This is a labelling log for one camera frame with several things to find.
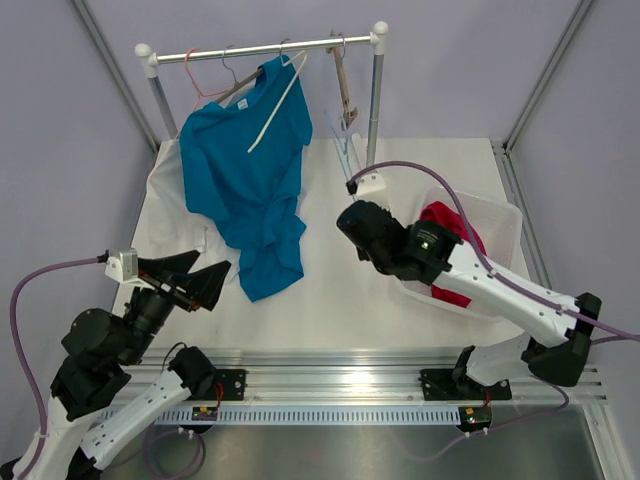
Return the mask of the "light blue wire hanger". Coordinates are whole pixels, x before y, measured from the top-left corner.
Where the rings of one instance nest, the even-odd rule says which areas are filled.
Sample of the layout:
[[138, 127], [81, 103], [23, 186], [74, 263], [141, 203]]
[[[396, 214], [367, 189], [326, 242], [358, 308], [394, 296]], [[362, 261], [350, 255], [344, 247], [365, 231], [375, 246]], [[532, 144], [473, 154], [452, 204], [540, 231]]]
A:
[[342, 118], [327, 111], [324, 114], [343, 174], [346, 180], [350, 180], [359, 170], [352, 133]]

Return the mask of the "grey wooden hanger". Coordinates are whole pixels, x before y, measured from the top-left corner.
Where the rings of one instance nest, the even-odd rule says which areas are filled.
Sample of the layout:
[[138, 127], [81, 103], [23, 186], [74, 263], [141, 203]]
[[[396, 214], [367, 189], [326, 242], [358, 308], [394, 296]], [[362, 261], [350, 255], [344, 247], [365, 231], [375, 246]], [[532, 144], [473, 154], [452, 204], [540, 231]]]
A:
[[221, 104], [224, 100], [228, 99], [229, 97], [231, 97], [233, 94], [235, 94], [236, 92], [238, 92], [239, 90], [241, 90], [243, 87], [247, 86], [249, 83], [251, 83], [252, 81], [256, 80], [263, 72], [263, 68], [261, 66], [259, 66], [255, 71], [253, 71], [251, 74], [249, 74], [248, 76], [246, 76], [245, 78], [243, 78], [242, 80], [239, 80], [237, 78], [236, 72], [233, 68], [229, 67], [226, 64], [226, 55], [227, 55], [227, 51], [229, 49], [232, 48], [232, 45], [227, 46], [224, 49], [224, 53], [222, 54], [221, 57], [221, 62], [223, 67], [231, 72], [232, 78], [233, 78], [233, 85], [225, 90], [223, 93], [219, 94], [216, 99], [214, 100], [214, 102], [216, 104]]

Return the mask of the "cream plastic hanger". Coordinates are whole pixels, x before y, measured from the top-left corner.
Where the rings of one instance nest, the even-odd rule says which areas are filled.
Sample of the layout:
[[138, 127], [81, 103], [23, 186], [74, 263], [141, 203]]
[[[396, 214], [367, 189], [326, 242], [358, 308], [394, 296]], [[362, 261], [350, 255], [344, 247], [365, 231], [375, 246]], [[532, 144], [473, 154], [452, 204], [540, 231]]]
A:
[[291, 79], [289, 80], [288, 84], [286, 85], [285, 89], [283, 90], [282, 94], [280, 95], [278, 101], [276, 102], [274, 108], [271, 110], [271, 113], [269, 114], [267, 120], [265, 121], [263, 127], [261, 128], [260, 132], [258, 133], [257, 137], [254, 139], [253, 143], [248, 147], [247, 149], [247, 153], [251, 154], [256, 148], [257, 146], [260, 144], [260, 142], [262, 141], [264, 135], [266, 134], [267, 130], [269, 129], [271, 123], [273, 122], [274, 118], [276, 117], [277, 113], [279, 112], [282, 104], [284, 103], [284, 101], [286, 100], [288, 94], [290, 93], [290, 91], [292, 90], [294, 84], [296, 83], [296, 81], [298, 80], [301, 71], [304, 69], [306, 63], [307, 63], [307, 59], [308, 59], [308, 50], [304, 49], [301, 50], [300, 52], [298, 52], [297, 54], [295, 54], [293, 57], [290, 57], [287, 61], [281, 61], [281, 66], [283, 68], [286, 68], [290, 65], [292, 65], [294, 67], [294, 73], [293, 76], [291, 77]]

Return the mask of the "blue t shirt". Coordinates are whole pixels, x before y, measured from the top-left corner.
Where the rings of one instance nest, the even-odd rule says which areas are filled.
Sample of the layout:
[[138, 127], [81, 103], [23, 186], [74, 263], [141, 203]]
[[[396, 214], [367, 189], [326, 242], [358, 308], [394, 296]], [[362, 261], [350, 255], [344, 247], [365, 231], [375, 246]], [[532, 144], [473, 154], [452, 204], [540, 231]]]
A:
[[212, 220], [226, 245], [239, 251], [239, 281], [253, 302], [304, 276], [299, 218], [303, 150], [313, 125], [300, 79], [257, 148], [247, 153], [293, 76], [282, 55], [262, 64], [238, 101], [211, 102], [191, 113], [180, 136], [187, 209]]

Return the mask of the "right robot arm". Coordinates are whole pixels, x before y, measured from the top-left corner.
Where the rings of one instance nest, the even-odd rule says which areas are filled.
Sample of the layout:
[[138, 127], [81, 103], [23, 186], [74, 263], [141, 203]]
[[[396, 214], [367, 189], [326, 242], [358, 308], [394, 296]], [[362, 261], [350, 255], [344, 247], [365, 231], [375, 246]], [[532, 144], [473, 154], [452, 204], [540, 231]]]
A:
[[602, 305], [597, 296], [547, 290], [477, 254], [441, 225], [404, 227], [373, 202], [353, 203], [337, 227], [379, 273], [459, 293], [522, 329], [507, 341], [464, 348], [451, 369], [423, 370], [426, 399], [507, 400], [509, 381], [529, 375], [558, 387], [578, 384]]

